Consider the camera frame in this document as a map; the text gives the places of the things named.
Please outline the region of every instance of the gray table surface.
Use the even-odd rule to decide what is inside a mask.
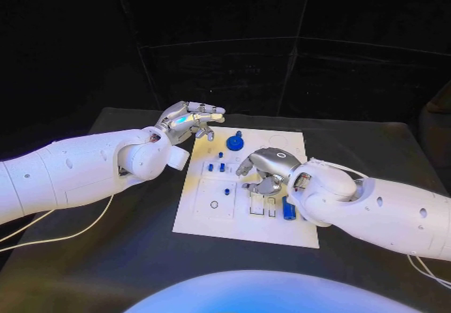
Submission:
[[[143,128],[159,114],[106,108],[90,133]],[[300,131],[308,157],[445,194],[404,124],[227,115],[221,126]],[[190,151],[192,138],[179,147]],[[120,192],[79,237],[14,250],[0,272],[0,312],[122,312],[177,282],[239,269],[324,277],[424,312],[449,311],[449,290],[411,269],[406,256],[334,226],[316,230],[319,249],[172,233],[185,169],[164,169],[156,179]],[[25,231],[21,242],[77,232],[105,204],[58,210]],[[451,263],[427,264],[446,278]]]

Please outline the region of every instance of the blue knob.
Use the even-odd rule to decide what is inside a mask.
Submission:
[[[224,144],[227,146],[227,149],[231,151],[237,151],[241,149],[241,146],[244,145],[244,141],[241,140],[241,132],[240,131],[236,132],[234,136],[227,138],[227,141]]]
[[[286,202],[286,196],[282,197],[283,219],[295,220],[295,206]]]

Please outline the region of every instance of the white board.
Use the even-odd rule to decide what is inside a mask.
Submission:
[[[211,129],[213,142],[205,140],[205,136],[195,139],[172,232],[319,248],[316,228],[302,219],[298,211],[295,220],[283,219],[285,188],[270,197],[250,194],[241,189],[241,184],[260,181],[254,168],[244,177],[234,174],[247,155],[264,147],[283,149],[303,163],[302,133],[227,127]],[[241,150],[230,151],[226,140],[237,130],[241,131],[244,146]]]

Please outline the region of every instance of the white robot body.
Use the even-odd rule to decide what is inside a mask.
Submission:
[[[0,224],[103,199],[155,178],[165,164],[182,169],[187,157],[155,127],[53,142],[0,162]],[[126,175],[119,175],[117,166]]]
[[[352,181],[318,161],[299,166],[292,176],[300,173],[311,179],[305,188],[295,188],[290,179],[288,200],[309,222],[335,225],[391,251],[451,261],[449,198],[381,179]]]

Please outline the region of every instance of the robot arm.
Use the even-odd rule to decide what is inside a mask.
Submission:
[[[357,172],[362,178],[352,180],[345,173],[351,169],[315,159],[292,165],[292,158],[275,148],[256,150],[236,175],[244,175],[253,165],[263,180],[243,188],[273,194],[279,186],[267,188],[266,181],[275,178],[286,185],[288,202],[312,224],[332,224],[391,251],[451,261],[449,198]]]
[[[165,165],[181,170],[188,153],[175,144],[205,122],[223,122],[221,108],[178,102],[154,127],[53,142],[27,155],[0,162],[0,224],[51,209],[89,204],[154,179]]]

